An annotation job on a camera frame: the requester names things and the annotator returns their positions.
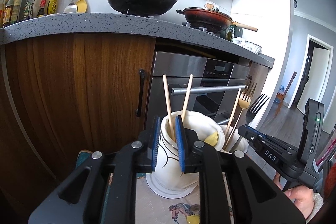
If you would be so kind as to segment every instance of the gold fork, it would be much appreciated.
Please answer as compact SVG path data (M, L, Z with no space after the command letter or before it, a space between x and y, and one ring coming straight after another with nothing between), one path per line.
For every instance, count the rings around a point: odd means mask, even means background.
M248 89L245 89L241 93L241 95L239 97L239 100L238 100L238 105L241 107L241 111L239 113L238 119L236 120L235 126L233 127L232 131L230 132L229 137L227 138L227 140L224 143L224 146L223 146L224 150L227 148L227 146L228 146L228 144L229 144L232 136L235 133L235 130L236 130L239 118L240 118L243 110L249 108L249 106L251 104L251 99L253 97L253 94L254 94L256 86L257 86L257 84L255 84L254 82L251 82L251 84L249 85Z

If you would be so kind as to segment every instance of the wooden chair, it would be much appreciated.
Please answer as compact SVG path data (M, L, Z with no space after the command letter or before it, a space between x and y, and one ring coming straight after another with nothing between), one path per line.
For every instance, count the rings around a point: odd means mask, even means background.
M292 75L291 80L289 81L289 83L288 83L288 85L287 85L287 87L286 87L285 92L284 92L284 93L282 93L282 92L278 92L278 93L277 93L276 98L278 98L278 99L280 100L280 103L279 103L279 105L278 105L278 108L277 108L277 111L275 112L275 116L274 116L274 117L276 117L276 116L279 114L280 109L281 109L281 107L282 107L282 104L284 103L284 98L285 98L285 96L286 96L286 93L287 93L287 91L289 90L291 84L293 83L293 80L294 80L296 74L297 74L297 72L295 71L295 72L293 73L293 75Z

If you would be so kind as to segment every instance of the display screen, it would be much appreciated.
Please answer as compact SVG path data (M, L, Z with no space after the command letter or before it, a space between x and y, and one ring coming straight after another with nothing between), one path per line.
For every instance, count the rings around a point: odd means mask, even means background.
M216 71L227 71L225 67L221 67L221 66L215 66L215 70Z

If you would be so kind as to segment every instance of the black cabinet handle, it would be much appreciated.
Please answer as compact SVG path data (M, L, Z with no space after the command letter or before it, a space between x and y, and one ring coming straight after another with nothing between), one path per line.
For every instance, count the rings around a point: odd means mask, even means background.
M137 117L141 116L143 86L145 85L145 76L146 76L145 70L144 69L140 69L139 70L139 75L140 75L139 105L138 105L138 109L135 111Z

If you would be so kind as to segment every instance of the fork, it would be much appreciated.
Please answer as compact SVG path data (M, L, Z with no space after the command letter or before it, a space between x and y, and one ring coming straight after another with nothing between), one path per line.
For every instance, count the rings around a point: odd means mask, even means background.
M238 104L241 107L241 111L239 113L238 119L236 120L235 126L233 127L232 131L230 132L229 137L227 138L226 142L224 143L223 149L225 150L232 138L232 136L235 133L239 118L243 112L244 109L247 109L250 106L251 103L251 98L253 97L255 88L256 88L257 84L255 84L254 82L251 82L251 84L249 85L248 89L245 89L238 100Z
M257 115L257 113L259 112L259 110L264 106L264 104L268 101L269 96L267 96L266 94L261 94L253 103L252 105L249 107L248 111L246 112L246 126L249 125L250 122L253 121L253 119L255 118L255 116ZM236 143L234 144L234 146L230 149L230 153L233 153L240 141L242 140L242 136L239 136L238 140L236 141Z

